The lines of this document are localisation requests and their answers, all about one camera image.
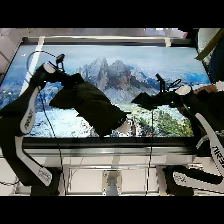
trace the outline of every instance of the tape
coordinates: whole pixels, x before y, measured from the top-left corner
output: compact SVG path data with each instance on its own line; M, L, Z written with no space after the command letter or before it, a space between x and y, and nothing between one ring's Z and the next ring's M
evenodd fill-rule
M171 47L171 41L169 37L165 37L166 47Z
M41 51L42 50L42 47L43 47L43 44L44 44L44 38L45 38L45 36L40 36L39 37L39 41L38 41L38 44L37 44L37 47L36 47L35 51ZM31 74L34 73L34 70L35 70L36 64L38 62L40 53L41 52L37 52L37 53L33 54L33 58L31 60L30 66L29 66L29 71L30 71ZM29 72L27 71L25 80L27 80L29 82L30 78L31 78L31 76L30 76ZM19 95L21 95L27 89L27 87L28 87L28 83L26 81L24 81Z

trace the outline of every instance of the metal bracket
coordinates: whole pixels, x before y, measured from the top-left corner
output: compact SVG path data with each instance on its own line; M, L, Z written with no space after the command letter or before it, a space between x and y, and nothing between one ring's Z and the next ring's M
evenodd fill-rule
M107 191L111 185L116 187L118 195L120 195L122 192L121 170L104 170L102 174L103 195L107 195Z

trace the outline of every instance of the black border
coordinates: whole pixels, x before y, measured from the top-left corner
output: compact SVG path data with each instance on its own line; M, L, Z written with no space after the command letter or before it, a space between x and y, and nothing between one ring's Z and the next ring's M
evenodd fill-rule
M24 37L23 41L21 42L21 45L35 45L38 43L38 39L39 38ZM57 41L50 41L50 40L51 40L50 38L46 37L44 44L45 45L57 45L57 44L61 44L61 45L82 45L82 44L83 45L125 45L125 46L164 46L165 47L164 38L159 39L159 41L157 39L156 43L150 43L151 40L149 42L147 42L147 40L143 40L143 42L139 43L138 37L136 37L136 40L132 40L132 41L130 40L126 42L119 42L119 41L111 42L111 41L105 41L105 40L104 42L96 42L96 41L86 42L84 41L84 39L81 42L77 42L77 40L70 41L70 42L69 41L57 42ZM170 40L171 40L171 47L196 48L189 42L189 40L186 40L186 39L170 38ZM111 148L111 147L113 148L131 148L131 147L142 148L142 147L150 147L152 145L154 147L191 147L193 143L194 143L194 137L154 137L153 143L152 143L152 138L149 138L149 137L148 138L147 137L112 137L112 138L105 137L102 139L94 138L94 137L88 137L88 138L24 137L23 147L24 149L31 149L31 148L32 149L44 149L44 148L55 149L55 148L58 148L58 146L61 149Z

